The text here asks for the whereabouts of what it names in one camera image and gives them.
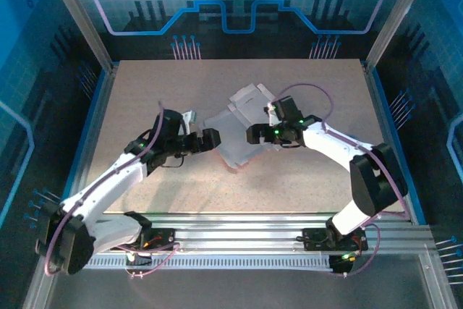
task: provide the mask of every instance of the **blue pin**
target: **blue pin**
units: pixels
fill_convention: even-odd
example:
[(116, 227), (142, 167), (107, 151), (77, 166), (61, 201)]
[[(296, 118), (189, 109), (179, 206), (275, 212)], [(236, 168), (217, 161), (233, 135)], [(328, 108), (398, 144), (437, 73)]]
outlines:
[(29, 215), (28, 213), (24, 213), (24, 215), (22, 216), (24, 220), (32, 220), (32, 221), (35, 221), (37, 222), (37, 219), (34, 219), (31, 215)]
[(333, 48), (333, 43), (328, 43), (328, 50), (326, 51), (325, 58), (328, 58)]
[(50, 201), (52, 203), (55, 203), (55, 201), (53, 199), (51, 199), (50, 197), (47, 197), (46, 195), (43, 195), (42, 193), (38, 192), (38, 190), (36, 188), (34, 188), (33, 194), (34, 195), (39, 195), (40, 197), (45, 198), (46, 200), (48, 200), (48, 201)]
[(436, 243), (436, 246), (437, 246), (437, 245), (445, 244), (445, 243), (447, 243), (447, 242), (456, 243), (456, 237), (455, 237), (454, 235), (452, 235), (450, 239), (444, 240), (444, 241), (442, 241), (442, 242), (437, 242), (437, 243)]
[(41, 206), (36, 205), (33, 200), (29, 200), (29, 208), (36, 208), (36, 209), (42, 209)]
[(441, 255), (441, 258), (444, 258), (444, 257), (449, 257), (449, 256), (456, 256), (456, 257), (461, 257), (463, 255), (463, 252), (458, 249), (456, 252), (454, 253), (447, 253), (445, 255)]

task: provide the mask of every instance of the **black bracket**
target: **black bracket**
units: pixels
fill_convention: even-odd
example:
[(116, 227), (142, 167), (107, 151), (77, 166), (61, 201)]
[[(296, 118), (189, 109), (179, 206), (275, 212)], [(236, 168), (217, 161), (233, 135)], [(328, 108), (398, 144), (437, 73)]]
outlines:
[[(175, 229), (172, 228), (152, 228), (143, 233), (140, 249), (157, 249), (166, 246), (175, 241)], [(168, 247), (164, 250), (173, 250), (174, 247)], [(153, 260), (150, 256), (141, 256), (135, 253), (135, 258), (130, 261), (126, 258), (126, 266), (152, 266)]]
[(302, 237), (297, 238), (298, 242), (304, 243), (305, 251), (345, 251), (353, 252), (359, 250), (358, 242), (361, 242), (362, 251), (368, 250), (365, 231), (356, 229), (342, 240), (339, 240), (334, 247), (330, 247), (326, 228), (306, 228), (302, 230)]

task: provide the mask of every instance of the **gray floor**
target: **gray floor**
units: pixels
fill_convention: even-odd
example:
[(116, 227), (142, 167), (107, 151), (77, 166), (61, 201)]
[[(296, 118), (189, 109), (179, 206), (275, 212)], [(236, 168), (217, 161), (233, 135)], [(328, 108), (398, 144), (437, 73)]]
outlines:
[[(296, 82), (329, 91), (336, 103), (328, 121), (332, 127), (369, 143), (382, 141), (357, 59), (122, 61), (88, 181), (152, 126), (158, 100), (177, 111), (195, 110), (201, 122), (225, 110), (229, 97), (250, 83), (262, 83), (278, 94)], [(328, 111), (326, 97), (316, 90), (295, 88), (291, 94), (305, 115), (322, 117)], [(351, 199), (347, 171), (315, 151), (268, 151), (238, 171), (212, 152), (186, 158), (180, 169), (157, 169), (109, 211), (324, 212), (339, 211)]]
[(309, 271), (124, 271), (59, 276), (50, 309), (426, 309), (419, 263), (378, 256), (348, 279)]

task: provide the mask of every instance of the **metal pole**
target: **metal pole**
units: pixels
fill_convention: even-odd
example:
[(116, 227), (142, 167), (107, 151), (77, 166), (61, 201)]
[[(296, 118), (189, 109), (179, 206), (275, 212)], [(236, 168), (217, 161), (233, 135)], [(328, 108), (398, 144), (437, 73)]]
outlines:
[(108, 51), (104, 47), (103, 41), (100, 35), (93, 26), (92, 20), (89, 18), (84, 6), (80, 0), (62, 0), (66, 8), (69, 10), (72, 18), (76, 22), (80, 29), (80, 32), (84, 35), (89, 47), (96, 59), (100, 63), (103, 70), (111, 74), (113, 70), (113, 64)]
[(396, 33), (397, 28), (400, 26), (402, 20), (412, 6), (413, 1), (414, 0), (397, 0), (367, 56), (366, 63), (368, 70), (376, 67), (376, 64), (379, 62), (381, 56), (386, 50), (386, 47)]

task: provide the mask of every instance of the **enclosure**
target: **enclosure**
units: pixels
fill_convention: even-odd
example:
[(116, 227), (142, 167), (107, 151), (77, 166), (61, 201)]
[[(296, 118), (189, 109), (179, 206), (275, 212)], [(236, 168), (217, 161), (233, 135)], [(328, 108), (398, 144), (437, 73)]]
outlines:
[[(463, 0), (1, 0), (0, 10), (3, 308), (462, 305), (458, 245), (439, 242), (463, 238)], [(344, 282), (287, 264), (209, 266), (310, 258), (297, 233), (352, 199), (349, 172), (323, 154), (250, 147), (234, 135), (265, 121), (252, 103), (298, 82), (328, 91), (330, 126), (392, 145), (409, 189), (412, 223), (380, 220), (378, 257)], [(318, 90), (288, 93), (304, 115), (329, 110)], [(196, 111), (197, 127), (220, 128), (223, 142), (157, 169), (104, 218), (137, 211), (178, 229), (174, 260), (189, 266), (131, 282), (97, 255), (76, 276), (44, 276), (34, 251), (41, 205), (106, 171), (153, 126), (158, 101)], [(394, 296), (378, 291), (387, 287)]]

